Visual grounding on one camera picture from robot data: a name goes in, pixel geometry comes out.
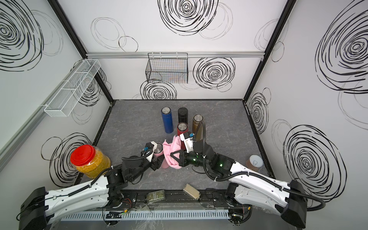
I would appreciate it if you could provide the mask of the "blue thermos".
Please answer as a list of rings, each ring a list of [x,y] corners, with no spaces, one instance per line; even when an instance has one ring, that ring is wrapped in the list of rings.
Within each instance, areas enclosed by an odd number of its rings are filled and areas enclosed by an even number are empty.
[[[172,111],[169,107],[164,107],[161,109],[164,130],[166,133],[170,134],[173,132],[173,118]]]

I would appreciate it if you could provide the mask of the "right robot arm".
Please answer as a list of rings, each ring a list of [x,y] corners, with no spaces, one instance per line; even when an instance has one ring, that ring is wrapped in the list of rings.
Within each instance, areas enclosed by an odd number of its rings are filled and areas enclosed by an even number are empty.
[[[203,167],[211,180],[228,181],[228,199],[238,204],[251,205],[279,215],[288,224],[304,229],[307,217],[307,198],[301,183],[296,180],[283,182],[255,172],[234,159],[216,153],[193,134],[180,135],[186,148],[170,150],[170,157],[181,167],[189,164]]]

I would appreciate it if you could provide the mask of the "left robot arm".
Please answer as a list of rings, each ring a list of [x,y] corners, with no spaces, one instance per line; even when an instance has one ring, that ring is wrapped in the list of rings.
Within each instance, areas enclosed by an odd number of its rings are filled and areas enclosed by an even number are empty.
[[[16,216],[20,230],[44,230],[65,216],[95,208],[128,209],[135,197],[123,189],[149,168],[160,167],[164,156],[154,158],[158,143],[148,142],[138,157],[123,158],[118,166],[102,170],[92,181],[59,190],[35,189],[20,207]]]

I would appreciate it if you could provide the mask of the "pink thermos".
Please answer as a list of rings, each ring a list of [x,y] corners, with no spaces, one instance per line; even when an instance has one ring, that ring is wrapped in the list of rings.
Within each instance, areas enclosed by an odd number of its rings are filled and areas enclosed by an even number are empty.
[[[169,167],[165,159],[163,145],[161,143],[157,143],[157,147],[154,150],[154,160],[160,168],[167,169]]]

